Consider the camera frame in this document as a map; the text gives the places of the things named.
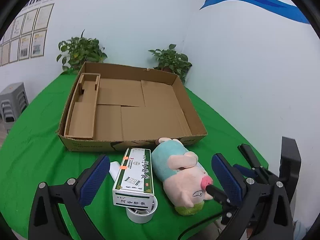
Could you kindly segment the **pink pig plush toy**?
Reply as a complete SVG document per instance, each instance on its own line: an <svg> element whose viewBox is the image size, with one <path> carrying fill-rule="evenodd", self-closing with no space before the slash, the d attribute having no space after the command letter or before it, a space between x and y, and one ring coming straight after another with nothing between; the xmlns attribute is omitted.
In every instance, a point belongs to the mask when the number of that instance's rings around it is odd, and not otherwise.
<svg viewBox="0 0 320 240"><path fill-rule="evenodd" d="M194 215L202 210L205 201L212 200L206 187L213 185L213 179L199 164L198 156L179 140L158 139L151 161L154 174L178 214Z"/></svg>

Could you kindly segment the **white handheld fan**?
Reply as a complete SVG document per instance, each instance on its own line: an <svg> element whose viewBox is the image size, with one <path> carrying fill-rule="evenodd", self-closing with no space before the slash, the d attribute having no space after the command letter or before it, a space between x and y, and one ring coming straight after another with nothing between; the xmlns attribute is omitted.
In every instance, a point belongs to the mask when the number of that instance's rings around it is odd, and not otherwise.
<svg viewBox="0 0 320 240"><path fill-rule="evenodd" d="M110 163L109 173L114 181L116 180L119 168L120 168L120 165L117 161L113 161ZM127 214L127 217L132 222L137 224L145 224L152 219L154 213L157 210L157 207L158 207L158 200L156 197L154 197L151 209L142 210L142 209L127 207L126 214Z"/></svg>

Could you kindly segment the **green white medicine box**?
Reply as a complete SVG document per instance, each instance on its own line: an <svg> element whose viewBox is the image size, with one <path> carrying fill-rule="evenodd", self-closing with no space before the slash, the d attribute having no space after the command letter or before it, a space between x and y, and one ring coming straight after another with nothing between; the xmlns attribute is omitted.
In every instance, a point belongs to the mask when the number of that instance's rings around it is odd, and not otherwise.
<svg viewBox="0 0 320 240"><path fill-rule="evenodd" d="M151 151L128 148L120 163L112 188L113 204L140 210L150 210L154 188Z"/></svg>

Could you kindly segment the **green tablecloth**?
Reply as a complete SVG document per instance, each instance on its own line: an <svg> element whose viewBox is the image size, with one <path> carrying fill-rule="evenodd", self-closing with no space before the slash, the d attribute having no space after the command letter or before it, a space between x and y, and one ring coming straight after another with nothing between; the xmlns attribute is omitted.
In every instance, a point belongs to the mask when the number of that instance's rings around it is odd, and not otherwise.
<svg viewBox="0 0 320 240"><path fill-rule="evenodd" d="M97 153L70 152L57 135L65 103L75 75L60 75L27 107L7 135L1 148L1 213L9 226L23 237L28 235L31 206L39 183L63 184L90 167ZM193 93L193 106L208 134L189 147L200 164L214 175L211 158L222 153L230 164L247 165L237 147L246 139L223 117ZM207 201L193 216L180 216L168 200L158 179L154 181L158 208L146 224L128 219L123 207L112 201L113 180L107 176L86 212L106 239L187 239L206 226L206 218L221 211L215 201Z"/></svg>

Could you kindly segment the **grey stacked plastic stools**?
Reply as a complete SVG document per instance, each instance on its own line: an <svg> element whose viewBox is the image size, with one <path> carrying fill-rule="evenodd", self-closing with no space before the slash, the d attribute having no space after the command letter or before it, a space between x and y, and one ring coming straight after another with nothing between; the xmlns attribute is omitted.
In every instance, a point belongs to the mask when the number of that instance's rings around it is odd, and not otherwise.
<svg viewBox="0 0 320 240"><path fill-rule="evenodd" d="M18 117L29 105L24 83L12 83L1 91L1 117L6 133L12 129Z"/></svg>

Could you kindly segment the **right potted green plant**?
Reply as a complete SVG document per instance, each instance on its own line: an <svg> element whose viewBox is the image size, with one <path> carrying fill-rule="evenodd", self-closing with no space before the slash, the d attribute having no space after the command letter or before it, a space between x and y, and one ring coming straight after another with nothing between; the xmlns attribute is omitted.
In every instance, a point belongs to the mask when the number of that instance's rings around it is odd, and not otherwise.
<svg viewBox="0 0 320 240"><path fill-rule="evenodd" d="M156 70L176 74L185 84L185 78L192 67L192 63L189 62L187 55L178 53L175 48L176 44L169 44L167 49L150 49L148 52L158 62L157 67L155 67Z"/></svg>

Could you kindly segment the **potted green plant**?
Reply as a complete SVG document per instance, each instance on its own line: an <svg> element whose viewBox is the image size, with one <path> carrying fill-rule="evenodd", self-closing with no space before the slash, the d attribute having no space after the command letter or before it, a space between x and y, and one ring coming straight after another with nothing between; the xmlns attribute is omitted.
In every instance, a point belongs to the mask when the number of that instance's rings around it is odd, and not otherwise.
<svg viewBox="0 0 320 240"><path fill-rule="evenodd" d="M84 30L80 37L59 42L58 49L56 61L61 63L64 73L78 72L85 62L103 63L107 59L99 40L84 37Z"/></svg>
<svg viewBox="0 0 320 240"><path fill-rule="evenodd" d="M176 44L169 44L167 49L150 49L148 52L158 62L157 67L155 67L156 70L176 74L185 84L185 78L192 67L192 63L189 62L187 55L178 53L175 48Z"/></svg>

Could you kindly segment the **brown cardboard tray box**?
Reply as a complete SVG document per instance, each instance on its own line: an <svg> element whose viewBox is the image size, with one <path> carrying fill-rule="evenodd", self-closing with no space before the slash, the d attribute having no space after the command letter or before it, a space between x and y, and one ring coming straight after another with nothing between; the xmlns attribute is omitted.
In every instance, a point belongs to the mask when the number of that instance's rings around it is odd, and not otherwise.
<svg viewBox="0 0 320 240"><path fill-rule="evenodd" d="M57 134L70 151L108 152L151 147L162 137L193 145L207 131L176 74L85 62Z"/></svg>

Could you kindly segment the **left potted green plant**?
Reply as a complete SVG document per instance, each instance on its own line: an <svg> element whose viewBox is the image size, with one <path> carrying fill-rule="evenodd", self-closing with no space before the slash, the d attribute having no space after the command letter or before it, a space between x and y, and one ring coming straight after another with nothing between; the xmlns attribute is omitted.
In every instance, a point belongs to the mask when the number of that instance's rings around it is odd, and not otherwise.
<svg viewBox="0 0 320 240"><path fill-rule="evenodd" d="M85 62L103 63L107 59L99 40L84 37L84 30L80 37L59 42L58 49L56 61L61 63L64 73L78 72Z"/></svg>

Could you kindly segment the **framed certificates on wall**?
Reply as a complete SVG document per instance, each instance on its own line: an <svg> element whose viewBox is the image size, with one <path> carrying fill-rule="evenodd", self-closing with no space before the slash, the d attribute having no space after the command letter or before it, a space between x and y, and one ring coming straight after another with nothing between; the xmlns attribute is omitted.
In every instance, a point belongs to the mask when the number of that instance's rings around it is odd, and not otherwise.
<svg viewBox="0 0 320 240"><path fill-rule="evenodd" d="M1 66L44 56L54 4L17 16L1 38Z"/></svg>

